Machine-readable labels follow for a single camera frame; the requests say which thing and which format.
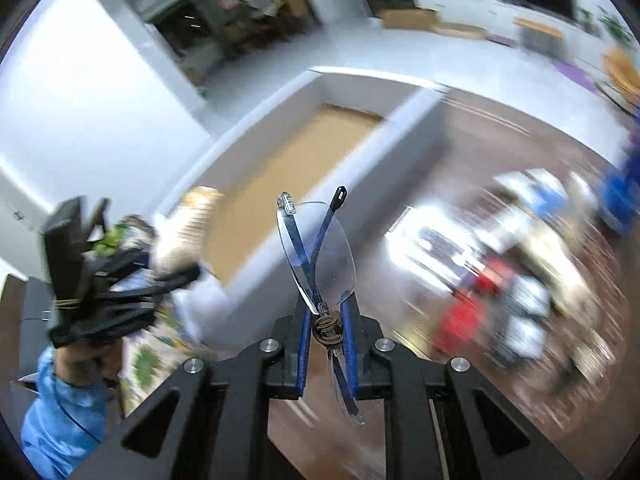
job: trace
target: silver bolt head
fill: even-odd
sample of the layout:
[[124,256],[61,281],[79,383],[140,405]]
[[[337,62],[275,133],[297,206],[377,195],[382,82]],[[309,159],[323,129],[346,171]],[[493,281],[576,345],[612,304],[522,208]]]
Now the silver bolt head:
[[263,352],[275,352],[278,348],[280,348],[280,343],[271,337],[260,341],[260,350]]
[[396,346],[396,343],[391,341],[391,339],[387,339],[386,337],[382,337],[376,341],[376,348],[381,352],[389,352],[393,350]]
[[184,371],[188,374],[197,374],[204,367],[202,359],[192,357],[184,362]]
[[471,368],[471,365],[469,364],[469,361],[463,357],[454,357],[451,360],[451,368],[457,372],[466,372]]

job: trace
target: blue sleeve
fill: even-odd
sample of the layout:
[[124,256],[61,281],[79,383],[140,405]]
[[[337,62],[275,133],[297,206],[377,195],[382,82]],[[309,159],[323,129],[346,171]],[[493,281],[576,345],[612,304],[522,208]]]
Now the blue sleeve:
[[24,416],[22,450],[40,476],[60,480],[98,446],[65,415],[60,404],[101,441],[106,428],[106,387],[100,382],[75,388],[61,381],[53,372],[53,348],[48,347],[38,361],[38,392],[40,396]]

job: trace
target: person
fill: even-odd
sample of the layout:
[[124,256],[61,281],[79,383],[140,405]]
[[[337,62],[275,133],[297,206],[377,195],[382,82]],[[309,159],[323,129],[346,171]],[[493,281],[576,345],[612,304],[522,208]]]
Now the person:
[[22,450],[45,480],[61,480],[106,434],[108,389],[117,378],[122,340],[102,348],[84,343],[47,347],[38,360],[39,396],[22,424]]

